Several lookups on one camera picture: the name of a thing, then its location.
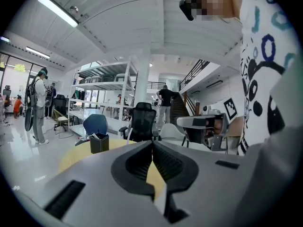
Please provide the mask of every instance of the wooden table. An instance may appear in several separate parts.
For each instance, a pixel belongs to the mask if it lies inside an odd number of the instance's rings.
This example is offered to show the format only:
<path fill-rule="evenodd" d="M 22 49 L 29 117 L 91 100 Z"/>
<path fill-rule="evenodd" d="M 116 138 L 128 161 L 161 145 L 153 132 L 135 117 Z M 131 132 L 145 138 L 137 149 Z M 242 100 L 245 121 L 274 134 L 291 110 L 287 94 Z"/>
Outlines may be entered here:
<path fill-rule="evenodd" d="M 125 146 L 126 142 L 127 140 L 109 139 L 109 150 Z M 131 140 L 129 141 L 129 144 L 134 143 L 136 142 Z M 83 144 L 73 147 L 62 158 L 61 163 L 59 165 L 59 173 L 66 170 L 78 161 L 92 155 L 93 154 L 90 152 L 90 142 L 85 142 Z M 165 182 L 153 162 L 151 162 L 150 168 L 148 169 L 146 182 L 154 186 L 155 199 L 157 199 L 162 194 Z"/>

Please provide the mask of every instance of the black t-shirt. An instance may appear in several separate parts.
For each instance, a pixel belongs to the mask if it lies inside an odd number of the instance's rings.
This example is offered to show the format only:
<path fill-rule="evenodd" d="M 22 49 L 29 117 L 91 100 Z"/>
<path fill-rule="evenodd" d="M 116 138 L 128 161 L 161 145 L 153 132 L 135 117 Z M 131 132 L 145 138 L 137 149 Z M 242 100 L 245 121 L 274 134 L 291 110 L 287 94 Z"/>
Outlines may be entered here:
<path fill-rule="evenodd" d="M 161 89 L 159 94 L 163 98 L 161 106 L 170 107 L 170 98 L 175 95 L 174 92 L 168 89 Z"/>

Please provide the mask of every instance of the white tiled floor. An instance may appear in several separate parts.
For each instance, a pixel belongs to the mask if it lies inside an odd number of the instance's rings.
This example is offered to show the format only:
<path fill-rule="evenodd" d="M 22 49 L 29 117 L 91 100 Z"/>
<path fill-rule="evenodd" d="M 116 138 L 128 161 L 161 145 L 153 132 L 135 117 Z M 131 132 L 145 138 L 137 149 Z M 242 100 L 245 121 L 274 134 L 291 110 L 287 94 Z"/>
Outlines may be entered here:
<path fill-rule="evenodd" d="M 25 131 L 23 117 L 14 119 L 9 116 L 7 121 L 10 126 L 0 126 L 1 170 L 12 188 L 15 187 L 33 198 L 45 182 L 58 174 L 62 157 L 79 141 L 79 136 L 74 134 L 69 138 L 59 139 L 59 134 L 55 135 L 53 130 L 54 121 L 44 119 L 43 132 L 49 130 L 45 133 L 45 138 L 50 142 L 40 146 L 35 144 L 32 131 Z M 62 132 L 60 138 L 72 134 L 72 131 Z"/>

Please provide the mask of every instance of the shoe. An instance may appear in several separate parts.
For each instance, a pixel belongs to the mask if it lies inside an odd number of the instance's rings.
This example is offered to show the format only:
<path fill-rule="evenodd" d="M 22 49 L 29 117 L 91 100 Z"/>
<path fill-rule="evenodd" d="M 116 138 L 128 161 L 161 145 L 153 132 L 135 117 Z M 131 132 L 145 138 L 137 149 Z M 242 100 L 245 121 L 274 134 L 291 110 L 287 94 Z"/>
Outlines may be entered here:
<path fill-rule="evenodd" d="M 48 141 L 48 140 L 45 140 L 43 143 L 39 143 L 39 145 L 42 146 L 42 145 L 46 145 L 46 144 L 48 144 L 48 143 L 49 143 L 49 141 Z"/>

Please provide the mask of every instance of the yellow decoration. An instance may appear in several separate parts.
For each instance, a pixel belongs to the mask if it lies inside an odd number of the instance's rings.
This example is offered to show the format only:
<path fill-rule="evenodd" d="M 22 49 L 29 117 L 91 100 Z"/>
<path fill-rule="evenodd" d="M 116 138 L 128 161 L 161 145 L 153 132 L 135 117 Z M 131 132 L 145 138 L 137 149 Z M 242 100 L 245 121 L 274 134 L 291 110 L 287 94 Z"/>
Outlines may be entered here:
<path fill-rule="evenodd" d="M 22 65 L 22 64 L 17 64 L 16 67 L 15 67 L 15 70 L 21 71 L 21 72 L 26 72 L 25 71 L 25 66 Z"/>

